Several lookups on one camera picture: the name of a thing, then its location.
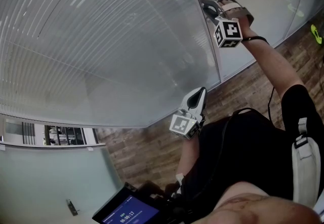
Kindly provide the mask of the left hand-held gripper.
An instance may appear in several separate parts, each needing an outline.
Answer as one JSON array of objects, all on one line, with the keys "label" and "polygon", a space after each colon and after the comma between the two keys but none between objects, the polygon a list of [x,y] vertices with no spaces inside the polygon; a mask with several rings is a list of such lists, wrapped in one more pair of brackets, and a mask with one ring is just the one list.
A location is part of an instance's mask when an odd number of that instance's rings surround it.
[{"label": "left hand-held gripper", "polygon": [[198,87],[190,91],[182,100],[181,107],[173,114],[169,130],[177,136],[191,140],[201,131],[205,122],[202,114],[207,99],[207,89]]}]

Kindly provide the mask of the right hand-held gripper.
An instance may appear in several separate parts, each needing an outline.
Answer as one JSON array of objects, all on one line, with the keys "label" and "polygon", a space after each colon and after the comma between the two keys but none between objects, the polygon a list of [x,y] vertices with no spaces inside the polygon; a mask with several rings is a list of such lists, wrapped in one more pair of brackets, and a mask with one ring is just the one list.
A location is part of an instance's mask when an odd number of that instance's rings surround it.
[{"label": "right hand-held gripper", "polygon": [[[202,5],[204,7],[203,12],[211,21],[215,21],[217,23],[214,38],[216,40],[218,48],[235,48],[243,40],[239,22],[236,20],[229,19],[226,16],[225,11],[221,8],[221,6],[218,3],[219,1],[221,0],[202,1]],[[254,17],[246,7],[243,8],[245,9],[248,15],[251,25],[254,21]]]}]

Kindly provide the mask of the person's right hand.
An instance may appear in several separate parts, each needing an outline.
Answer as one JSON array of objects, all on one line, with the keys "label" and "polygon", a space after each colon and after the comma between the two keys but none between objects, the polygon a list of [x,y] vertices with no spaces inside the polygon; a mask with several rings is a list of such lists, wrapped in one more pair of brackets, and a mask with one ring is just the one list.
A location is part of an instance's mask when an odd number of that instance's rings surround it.
[{"label": "person's right hand", "polygon": [[239,3],[233,0],[221,0],[218,4],[225,11],[225,14],[229,19],[239,22],[243,38],[252,36],[248,15]]}]

